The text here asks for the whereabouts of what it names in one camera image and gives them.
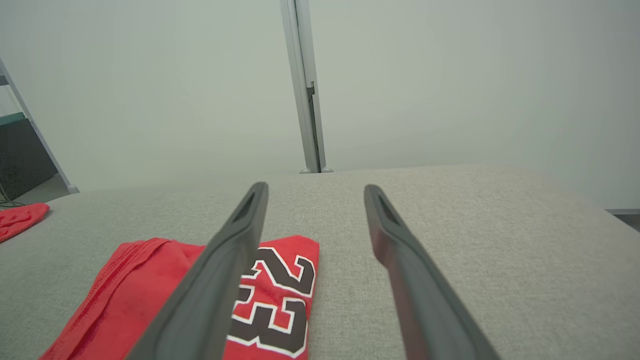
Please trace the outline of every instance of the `white partition panel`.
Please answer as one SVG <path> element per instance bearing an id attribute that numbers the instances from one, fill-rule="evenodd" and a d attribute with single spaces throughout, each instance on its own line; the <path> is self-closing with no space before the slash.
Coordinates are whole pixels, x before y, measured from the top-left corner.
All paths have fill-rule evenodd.
<path id="1" fill-rule="evenodd" d="M 309 0 L 326 162 L 539 170 L 640 208 L 640 2 Z"/>
<path id="2" fill-rule="evenodd" d="M 81 191 L 305 167 L 277 1 L 4 0 L 0 58 Z"/>

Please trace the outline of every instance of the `red fabric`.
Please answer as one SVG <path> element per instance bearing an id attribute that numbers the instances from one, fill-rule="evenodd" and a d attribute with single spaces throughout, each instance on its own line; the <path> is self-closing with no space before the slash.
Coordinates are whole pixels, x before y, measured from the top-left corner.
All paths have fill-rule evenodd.
<path id="1" fill-rule="evenodd" d="M 276 250 L 285 261 L 293 280 L 299 277 L 307 284 L 308 276 L 302 274 L 302 267 L 297 265 L 296 261 L 304 265 L 304 259 L 310 260 L 315 284 L 319 254 L 319 246 L 316 242 L 302 236 L 292 236 L 260 244 L 261 249 L 265 247 Z M 58 339 L 40 359 L 123 359 L 203 249 L 202 246 L 160 238 L 121 244 L 100 270 L 89 294 L 68 321 Z M 271 250 L 267 249 L 262 253 L 270 255 L 269 251 Z M 260 261 L 259 257 L 254 266 L 256 270 L 243 276 L 241 287 L 248 289 L 254 286 L 255 288 L 251 299 L 248 299 L 246 304 L 236 302 L 234 316 L 237 315 L 240 319 L 251 318 L 252 307 L 256 302 L 261 302 L 258 308 L 261 306 L 265 308 L 265 305 L 277 307 L 274 323 L 285 329 L 283 333 L 286 333 L 288 323 L 298 324 L 299 329 L 304 328 L 303 347 L 296 348 L 297 353 L 294 355 L 297 359 L 306 359 L 308 356 L 307 322 L 311 310 L 313 286 L 308 296 L 296 293 L 295 289 L 276 288 L 269 275 L 273 275 L 272 273 L 278 275 L 278 268 L 277 266 L 271 266 L 274 269 L 267 268 L 267 262 Z M 288 279 L 288 285 L 293 284 L 296 287 L 296 283 L 291 282 L 292 279 Z M 305 306 L 303 315 L 306 316 L 297 317 L 294 321 L 293 315 L 290 316 L 289 313 L 281 311 L 285 305 L 282 302 L 286 297 L 287 303 L 292 304 L 291 308 L 303 302 Z M 253 325 L 246 325 L 250 326 L 249 330 L 253 329 Z M 259 329 L 259 332 L 264 333 L 264 331 L 270 330 Z M 240 337 L 246 336 L 246 331 L 237 334 Z M 275 337 L 272 333 L 265 334 L 266 340 L 283 338 L 279 333 Z M 244 345 L 238 342 L 237 338 L 235 341 L 231 336 L 228 339 L 225 359 L 277 360 L 294 357 L 291 354 L 284 354 L 286 350 L 279 351 L 277 347 L 263 345 L 260 336 L 254 340 L 245 341 Z"/>
<path id="2" fill-rule="evenodd" d="M 42 220 L 48 210 L 47 204 L 32 204 L 0 211 L 0 243 Z"/>

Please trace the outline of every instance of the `folded red garment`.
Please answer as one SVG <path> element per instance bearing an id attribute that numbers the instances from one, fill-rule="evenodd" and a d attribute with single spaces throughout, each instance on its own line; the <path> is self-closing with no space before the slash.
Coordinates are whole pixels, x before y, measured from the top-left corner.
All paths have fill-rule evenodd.
<path id="1" fill-rule="evenodd" d="M 0 211 L 0 243 L 42 220 L 48 210 L 47 204 L 32 204 Z"/>
<path id="2" fill-rule="evenodd" d="M 204 247 L 154 238 L 121 244 L 40 359 L 123 359 Z M 225 359 L 307 359 L 319 245 L 303 236 L 260 244 L 243 275 Z"/>

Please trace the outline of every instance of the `gray fabric surface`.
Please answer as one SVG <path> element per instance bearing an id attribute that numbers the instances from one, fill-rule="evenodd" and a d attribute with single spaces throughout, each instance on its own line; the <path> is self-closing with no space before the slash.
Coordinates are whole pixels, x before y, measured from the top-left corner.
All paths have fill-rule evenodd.
<path id="1" fill-rule="evenodd" d="M 51 201 L 42 223 L 0 244 L 0 359 L 41 355 L 118 244 L 206 244 L 258 179 Z M 462 166 L 262 179 L 262 239 L 320 243 L 311 359 L 404 358 L 387 274 L 371 250 L 367 183 L 383 188 L 504 359 L 640 354 L 640 234 L 538 174 Z"/>

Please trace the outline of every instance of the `printed number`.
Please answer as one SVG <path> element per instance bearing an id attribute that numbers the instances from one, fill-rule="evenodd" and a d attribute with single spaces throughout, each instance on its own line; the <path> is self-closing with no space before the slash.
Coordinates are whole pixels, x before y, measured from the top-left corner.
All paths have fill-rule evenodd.
<path id="1" fill-rule="evenodd" d="M 290 290 L 304 297 L 312 296 L 316 270 L 308 259 L 296 256 L 295 263 L 300 268 L 300 274 L 295 276 L 276 249 L 259 248 L 255 264 L 243 277 L 256 279 L 262 271 L 257 269 L 259 263 L 262 263 L 273 286 Z M 249 303 L 253 298 L 254 291 L 253 286 L 240 285 L 237 303 Z M 231 330 L 227 338 L 246 346 L 256 344 L 259 348 L 291 357 L 300 355 L 307 346 L 305 301 L 285 297 L 280 310 L 289 314 L 289 324 L 286 328 L 274 324 L 278 306 L 254 302 L 249 319 L 232 315 Z"/>

